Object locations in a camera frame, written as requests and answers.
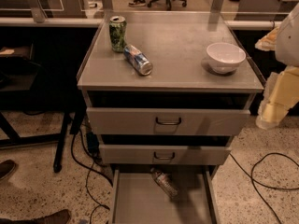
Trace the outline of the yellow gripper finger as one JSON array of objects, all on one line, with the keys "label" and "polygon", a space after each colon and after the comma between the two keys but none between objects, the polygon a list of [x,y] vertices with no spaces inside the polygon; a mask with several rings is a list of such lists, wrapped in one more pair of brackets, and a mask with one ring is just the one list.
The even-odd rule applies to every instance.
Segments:
[{"label": "yellow gripper finger", "polygon": [[287,66],[266,80],[256,125],[261,129],[277,127],[289,110],[299,103],[299,68]]}]

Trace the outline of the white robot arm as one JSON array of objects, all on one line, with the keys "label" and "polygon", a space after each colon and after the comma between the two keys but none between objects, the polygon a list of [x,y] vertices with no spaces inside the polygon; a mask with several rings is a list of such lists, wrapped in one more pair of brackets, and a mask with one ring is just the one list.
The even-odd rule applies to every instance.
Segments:
[{"label": "white robot arm", "polygon": [[256,125],[267,130],[278,126],[299,103],[299,5],[279,27],[259,39],[255,48],[273,50],[276,59],[286,65],[282,72],[272,73],[266,80]]}]

